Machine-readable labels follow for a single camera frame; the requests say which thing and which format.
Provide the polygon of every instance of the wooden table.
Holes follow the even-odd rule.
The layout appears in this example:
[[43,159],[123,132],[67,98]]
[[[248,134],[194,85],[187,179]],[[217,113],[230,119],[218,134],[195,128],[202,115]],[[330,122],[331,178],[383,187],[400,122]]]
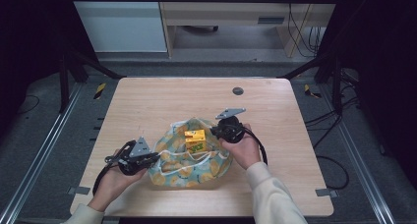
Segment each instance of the wooden table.
[[[244,93],[235,95],[234,87]],[[170,124],[193,117],[216,121],[225,108],[250,123],[266,148],[271,173],[281,179],[306,216],[328,216],[333,207],[291,84],[283,79],[127,78],[116,88],[80,187],[92,188],[104,157],[126,141],[145,137],[150,148]],[[91,192],[76,195],[71,207],[87,204]],[[109,216],[252,216],[245,171],[233,162],[227,173],[190,189],[155,186],[146,174],[107,209]]]

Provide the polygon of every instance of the white sleeve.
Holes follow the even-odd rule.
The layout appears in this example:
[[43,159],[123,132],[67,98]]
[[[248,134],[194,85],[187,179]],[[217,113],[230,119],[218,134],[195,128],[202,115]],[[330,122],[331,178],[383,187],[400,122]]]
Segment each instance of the white sleeve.
[[264,162],[253,164],[246,174],[253,193],[257,224],[307,223],[287,188],[271,175]]
[[62,224],[101,224],[104,212],[96,211],[89,206],[79,204],[73,216]]

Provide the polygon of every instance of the patterned bag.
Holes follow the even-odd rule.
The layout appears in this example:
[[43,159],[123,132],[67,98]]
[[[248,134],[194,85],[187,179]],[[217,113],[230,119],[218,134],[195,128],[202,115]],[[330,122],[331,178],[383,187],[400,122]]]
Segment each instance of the patterned bag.
[[[233,158],[211,134],[209,128],[212,126],[215,125],[210,121],[198,118],[171,125],[153,149],[160,154],[160,158],[148,169],[152,182],[165,187],[193,187],[221,177]],[[205,131],[206,151],[190,153],[186,147],[185,132],[196,130]]]

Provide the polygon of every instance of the small yellow box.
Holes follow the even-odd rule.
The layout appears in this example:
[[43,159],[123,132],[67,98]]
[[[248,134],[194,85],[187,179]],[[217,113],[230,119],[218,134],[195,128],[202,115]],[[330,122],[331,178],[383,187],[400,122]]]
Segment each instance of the small yellow box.
[[204,130],[185,132],[185,145],[190,153],[207,151]]

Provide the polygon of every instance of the hand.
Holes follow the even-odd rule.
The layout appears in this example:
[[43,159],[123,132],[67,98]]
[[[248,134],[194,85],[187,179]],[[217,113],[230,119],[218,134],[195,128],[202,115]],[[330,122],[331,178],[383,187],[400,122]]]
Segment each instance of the hand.
[[[251,125],[245,124],[243,126],[251,130]],[[252,164],[261,161],[258,144],[246,133],[237,143],[229,143],[224,139],[220,139],[220,142],[225,149],[230,151],[236,162],[245,170]]]
[[148,169],[139,171],[134,176],[126,176],[120,171],[119,166],[115,165],[101,179],[95,196],[89,202],[89,207],[94,210],[104,212],[110,203],[119,197],[130,185],[141,180]]

